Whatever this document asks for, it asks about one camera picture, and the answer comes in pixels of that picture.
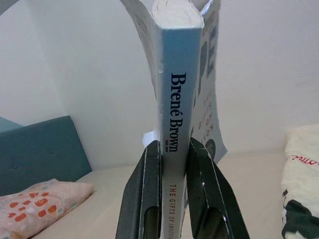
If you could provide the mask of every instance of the open book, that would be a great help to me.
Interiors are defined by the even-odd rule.
[[[218,162],[226,153],[215,97],[220,0],[121,0],[149,64],[163,158],[162,238],[179,239],[190,137]]]

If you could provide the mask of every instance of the teal headboard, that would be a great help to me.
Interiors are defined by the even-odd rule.
[[[52,178],[76,181],[89,172],[69,116],[0,133],[0,196]]]

